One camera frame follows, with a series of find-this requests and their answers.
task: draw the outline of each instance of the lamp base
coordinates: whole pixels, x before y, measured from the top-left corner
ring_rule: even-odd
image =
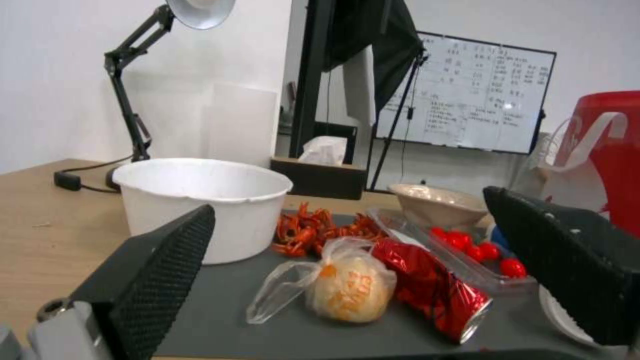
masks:
[[[116,184],[113,182],[113,172],[116,170],[117,168],[112,168],[111,170],[107,171],[107,175],[104,177],[104,183],[107,185],[108,188],[114,189],[117,192],[120,192],[120,185]]]

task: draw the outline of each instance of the beige bowl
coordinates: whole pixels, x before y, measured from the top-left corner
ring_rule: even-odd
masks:
[[[463,227],[474,225],[487,214],[479,197],[432,186],[393,184],[407,219],[420,226]]]

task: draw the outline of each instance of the tissue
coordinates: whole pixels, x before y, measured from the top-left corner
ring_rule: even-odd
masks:
[[[318,136],[309,140],[298,159],[301,163],[340,166],[347,151],[347,138]]]

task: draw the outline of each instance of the cable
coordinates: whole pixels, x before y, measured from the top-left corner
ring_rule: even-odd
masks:
[[[115,163],[119,163],[119,162],[121,162],[121,161],[129,160],[129,159],[131,159],[131,158],[133,158],[133,154],[131,154],[131,155],[127,156],[126,158],[113,160],[113,161],[110,161],[110,162],[108,162],[108,163],[104,163],[104,164],[92,165],[92,166],[90,166],[90,167],[68,168],[68,169],[61,170],[61,171],[62,171],[62,172],[72,172],[72,171],[92,170],[92,169],[95,169],[95,168],[107,167],[107,166],[109,166],[109,165],[113,165],[113,164],[115,164]]]
[[[326,135],[329,136],[329,95],[331,93],[331,73],[333,71],[329,70],[329,80],[326,84]]]
[[[99,193],[120,193],[116,190],[111,190],[111,189],[101,189],[101,188],[94,188],[92,186],[88,186],[88,185],[81,185],[83,189],[87,189],[87,190],[91,190],[93,192],[99,192]]]
[[[415,79],[413,80],[413,90],[411,91],[411,105],[407,111],[406,131],[404,132],[404,141],[402,142],[402,153],[400,155],[400,183],[404,179],[404,148],[406,147],[406,139],[409,137],[410,117],[413,118],[413,100],[415,99],[415,85],[418,83],[418,75],[420,75],[420,67],[416,70]]]
[[[55,173],[53,173],[53,182],[56,186],[60,188],[75,191],[75,192],[79,191],[80,189],[87,189],[93,192],[101,192],[101,193],[120,193],[117,190],[105,189],[105,188],[94,188],[92,186],[84,185],[81,182],[79,176],[74,174],[69,174],[69,172],[85,171],[85,170],[91,170],[95,168],[106,167],[106,166],[113,165],[115,163],[119,163],[121,161],[125,161],[131,158],[133,158],[133,155],[127,156],[122,159],[113,160],[104,164],[92,165],[88,167],[68,168],[65,170],[56,171]]]

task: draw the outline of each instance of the metal screw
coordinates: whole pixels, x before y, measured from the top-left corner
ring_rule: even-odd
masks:
[[[38,322],[45,322],[56,317],[58,314],[71,309],[72,307],[73,304],[71,304],[71,300],[67,297],[53,299],[40,307],[40,310],[38,310],[38,314],[36,315],[36,319]]]

